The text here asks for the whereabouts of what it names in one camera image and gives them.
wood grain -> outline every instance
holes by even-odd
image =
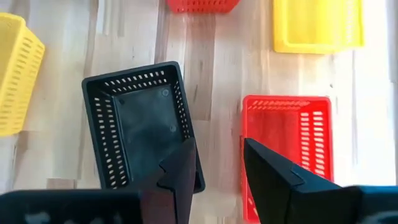
[[[187,22],[184,86],[192,119],[210,120],[215,51],[215,15],[191,15]]]
[[[366,5],[369,12],[371,2]],[[206,180],[206,190],[193,197],[190,223],[243,223],[239,137],[248,94],[329,96],[335,180],[348,185],[356,178],[356,131],[365,129],[356,124],[357,107],[368,108],[357,94],[376,96],[365,91],[367,83],[358,91],[358,78],[383,89],[377,76],[388,73],[386,36],[373,34],[386,32],[377,25],[385,23],[382,6],[367,31],[369,46],[335,55],[275,53],[272,0],[241,1],[217,15],[172,14],[163,0],[0,2],[0,11],[10,9],[25,17],[47,51],[16,155],[12,143],[0,158],[1,164],[15,161],[15,169],[0,175],[0,187],[11,179],[13,189],[100,188],[82,79],[170,60],[184,76]],[[371,124],[386,129],[383,121]]]
[[[392,73],[396,62],[390,62],[389,56],[397,48],[388,44],[387,36],[389,32],[396,32],[397,27],[387,21],[387,2],[391,4],[392,1],[382,1],[379,4],[364,1],[364,14],[376,16],[364,18],[366,46],[355,52],[354,93],[361,97],[357,97],[354,102],[357,111],[355,140],[360,149],[354,154],[354,166],[357,169],[356,181],[361,184],[396,184],[397,153],[391,150],[397,145],[394,140],[396,131],[392,124],[396,120],[396,111],[392,109],[391,79],[395,80],[397,74]],[[377,167],[383,172],[376,173],[372,170],[366,165],[370,162],[379,163]]]
[[[12,190],[18,135],[0,138],[0,194]]]

red plastic basket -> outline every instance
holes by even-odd
[[[167,0],[173,12],[229,12],[240,0]]]
[[[247,96],[243,138],[253,138],[314,174],[333,181],[331,106],[326,97]],[[259,222],[242,156],[243,217]]]

basket slot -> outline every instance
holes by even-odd
[[[169,0],[169,6],[175,12],[228,12],[239,0]]]
[[[182,130],[182,136],[183,139],[186,140],[191,137],[191,131],[190,131],[190,126],[191,124],[188,122],[187,118],[187,113],[185,111],[184,107],[184,101],[182,98],[182,93],[181,93],[181,88],[179,85],[179,82],[177,81],[175,85],[173,86],[174,92],[173,96],[175,98],[175,107],[176,107],[176,113],[177,113],[177,119],[180,124],[180,129]]]
[[[304,106],[309,105],[309,101],[292,101],[292,100],[251,100],[248,103],[248,111],[296,111]]]
[[[23,18],[0,13],[0,135],[19,132],[29,105],[44,54],[40,40],[25,26]]]
[[[256,204],[254,204],[254,199],[253,199],[253,196],[252,196],[250,190],[249,190],[248,194],[249,194],[248,195],[248,216],[252,217],[252,219],[257,220],[259,218],[259,214],[257,213]]]
[[[326,133],[323,128],[325,118],[322,111],[300,113],[300,150],[301,166],[318,174],[326,176],[325,142]]]
[[[169,76],[164,70],[154,72],[143,72],[139,75],[125,74],[114,78],[108,78],[102,83],[102,89],[105,89],[110,95],[121,95],[132,91],[145,90],[155,86],[168,85]]]
[[[90,99],[93,122],[96,126],[99,156],[107,188],[117,189],[129,183],[127,164],[124,160],[122,142],[120,140],[116,112],[109,96]]]

plastic basket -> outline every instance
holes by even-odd
[[[83,94],[102,188],[140,181],[194,138],[177,62],[83,80]],[[195,192],[205,188],[197,153]]]
[[[167,0],[173,12],[222,12],[231,11],[240,0]]]
[[[0,136],[22,130],[45,47],[19,16],[0,13]]]
[[[330,111],[330,101],[325,97],[247,96],[243,101],[242,137],[253,138],[333,181]],[[259,222],[244,166],[242,197],[244,219]]]
[[[274,0],[274,50],[329,54],[364,45],[362,0]]]

wooden table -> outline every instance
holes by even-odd
[[[207,184],[194,196],[191,223],[243,222],[239,135],[248,94],[329,96],[336,182],[353,181],[354,74],[386,63],[378,25],[368,24],[372,38],[360,51],[299,55],[272,50],[271,0],[242,0],[225,15],[172,14],[164,0],[10,0],[0,9],[25,17],[47,47],[17,150],[3,139],[4,190],[100,187],[82,79],[171,60],[184,75]],[[385,9],[371,10],[383,22]]]

